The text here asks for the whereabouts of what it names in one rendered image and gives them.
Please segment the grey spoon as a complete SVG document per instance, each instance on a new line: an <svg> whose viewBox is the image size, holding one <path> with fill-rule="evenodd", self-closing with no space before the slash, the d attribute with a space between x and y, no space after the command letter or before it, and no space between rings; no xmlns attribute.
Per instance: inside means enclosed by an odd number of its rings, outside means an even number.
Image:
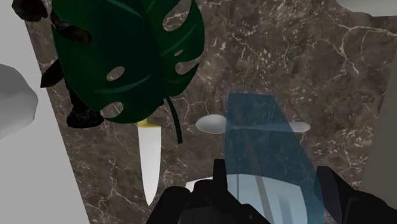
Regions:
<svg viewBox="0 0 397 224"><path fill-rule="evenodd" d="M276 132L304 133L310 130L310 125L305 122L278 122L254 125L237 125L227 120L222 115L206 115L198 119L198 130L209 134L225 134L227 130L267 130Z"/></svg>

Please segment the grey rounded object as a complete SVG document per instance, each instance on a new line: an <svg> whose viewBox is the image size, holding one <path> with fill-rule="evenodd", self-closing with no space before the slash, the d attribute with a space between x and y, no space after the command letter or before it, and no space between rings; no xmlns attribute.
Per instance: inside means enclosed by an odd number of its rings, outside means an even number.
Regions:
<svg viewBox="0 0 397 224"><path fill-rule="evenodd" d="M0 140L28 127L37 106L37 94L21 73L0 64Z"/></svg>

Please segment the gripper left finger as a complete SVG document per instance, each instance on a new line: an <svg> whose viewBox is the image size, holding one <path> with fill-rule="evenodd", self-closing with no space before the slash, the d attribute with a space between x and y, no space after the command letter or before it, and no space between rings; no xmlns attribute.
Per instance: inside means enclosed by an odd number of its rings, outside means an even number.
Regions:
<svg viewBox="0 0 397 224"><path fill-rule="evenodd" d="M146 224L222 224L226 198L225 161L216 159L212 179L196 182L193 191L182 186L166 188Z"/></svg>

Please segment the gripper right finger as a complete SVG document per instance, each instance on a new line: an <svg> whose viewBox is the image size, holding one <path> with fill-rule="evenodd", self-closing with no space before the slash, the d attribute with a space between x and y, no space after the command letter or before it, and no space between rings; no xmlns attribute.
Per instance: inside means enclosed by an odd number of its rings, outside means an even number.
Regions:
<svg viewBox="0 0 397 224"><path fill-rule="evenodd" d="M328 166L316 169L316 193L337 224L397 224L397 209L366 192L354 189Z"/></svg>

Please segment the green leaf house plant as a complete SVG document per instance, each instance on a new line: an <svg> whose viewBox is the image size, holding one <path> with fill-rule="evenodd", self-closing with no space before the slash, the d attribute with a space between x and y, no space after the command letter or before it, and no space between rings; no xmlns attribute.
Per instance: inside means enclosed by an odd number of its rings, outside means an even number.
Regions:
<svg viewBox="0 0 397 224"><path fill-rule="evenodd" d="M119 102L114 123L145 123L192 81L197 68L183 74L182 62L204 51L204 21L196 0L189 0L185 21L168 31L164 18L181 0L12 0L25 21L49 18L57 60L45 71L42 86L64 80L73 101L67 124L93 127L100 112Z"/></svg>

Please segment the blue translucent glass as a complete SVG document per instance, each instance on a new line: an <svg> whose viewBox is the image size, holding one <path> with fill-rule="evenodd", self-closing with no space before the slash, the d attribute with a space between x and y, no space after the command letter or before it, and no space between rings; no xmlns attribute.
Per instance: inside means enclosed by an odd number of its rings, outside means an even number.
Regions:
<svg viewBox="0 0 397 224"><path fill-rule="evenodd" d="M229 94L224 151L240 203L270 224L324 224L315 168L273 96Z"/></svg>

